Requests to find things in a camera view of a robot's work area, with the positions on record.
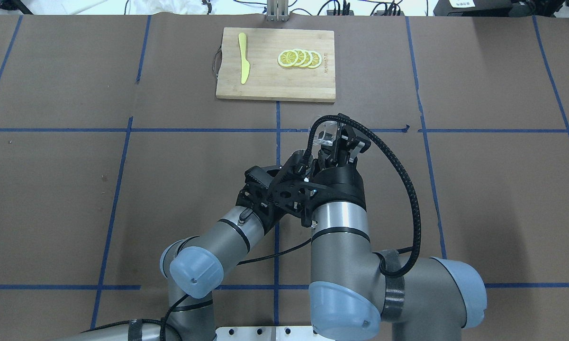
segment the cutting board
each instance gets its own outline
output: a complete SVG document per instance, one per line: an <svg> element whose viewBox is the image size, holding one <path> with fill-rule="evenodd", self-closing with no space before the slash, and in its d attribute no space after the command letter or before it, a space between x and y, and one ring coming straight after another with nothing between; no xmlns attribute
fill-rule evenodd
<svg viewBox="0 0 569 341"><path fill-rule="evenodd" d="M241 61L238 34L247 35L250 73L240 83ZM281 67L278 55L302 48L323 56L316 69ZM334 102L334 32L273 28L223 29L222 61L217 78L218 99L261 99L272 101Z"/></svg>

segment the knife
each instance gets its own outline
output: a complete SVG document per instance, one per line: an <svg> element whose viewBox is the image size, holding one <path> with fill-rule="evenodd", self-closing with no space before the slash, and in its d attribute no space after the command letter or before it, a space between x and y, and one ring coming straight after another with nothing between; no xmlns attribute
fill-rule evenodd
<svg viewBox="0 0 569 341"><path fill-rule="evenodd" d="M248 79L248 73L250 72L250 63L246 59L246 50L247 50L246 33L241 32L238 35L238 43L240 43L240 60L242 61L240 69L240 84L245 84Z"/></svg>

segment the white label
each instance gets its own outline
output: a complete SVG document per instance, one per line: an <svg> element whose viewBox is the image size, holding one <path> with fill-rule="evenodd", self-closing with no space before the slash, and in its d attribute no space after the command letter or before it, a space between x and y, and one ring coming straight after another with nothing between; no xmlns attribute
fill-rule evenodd
<svg viewBox="0 0 569 341"><path fill-rule="evenodd" d="M475 7L473 0L449 0L451 6L454 9L466 9L469 7Z"/></svg>

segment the sliced lemon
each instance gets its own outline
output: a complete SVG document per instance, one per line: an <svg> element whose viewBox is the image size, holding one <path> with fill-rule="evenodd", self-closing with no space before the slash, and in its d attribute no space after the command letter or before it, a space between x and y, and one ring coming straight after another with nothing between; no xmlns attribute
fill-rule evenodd
<svg viewBox="0 0 569 341"><path fill-rule="evenodd" d="M299 54L295 50L284 50L278 55L278 64L282 67L291 67L297 63Z"/></svg>
<svg viewBox="0 0 569 341"><path fill-rule="evenodd" d="M312 53L309 52L308 50L303 50L303 53L306 55L306 62L298 66L308 67L310 64L312 64Z"/></svg>
<svg viewBox="0 0 569 341"><path fill-rule="evenodd" d="M312 62L307 66L308 69L316 69L322 64L322 56L316 51L310 51L312 55Z"/></svg>
<svg viewBox="0 0 569 341"><path fill-rule="evenodd" d="M307 56L305 51L306 50L302 50L301 48L295 48L295 52L297 52L297 63L295 63L295 66L299 66L306 62Z"/></svg>

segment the blue joint cap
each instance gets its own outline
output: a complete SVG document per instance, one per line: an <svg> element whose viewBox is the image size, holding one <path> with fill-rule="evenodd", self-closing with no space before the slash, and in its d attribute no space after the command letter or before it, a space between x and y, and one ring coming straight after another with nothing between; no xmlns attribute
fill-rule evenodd
<svg viewBox="0 0 569 341"><path fill-rule="evenodd" d="M362 341L379 333L381 315L364 296L327 281L310 284L314 330L337 341Z"/></svg>
<svg viewBox="0 0 569 341"><path fill-rule="evenodd" d="M480 274L470 265L462 261L436 259L442 264L459 288L463 302L466 305L466 325L463 328L473 328L484 320L486 309L486 288Z"/></svg>
<svg viewBox="0 0 569 341"><path fill-rule="evenodd" d="M190 246L170 264L172 279L193 298L203 298L223 281L223 266L210 251Z"/></svg>

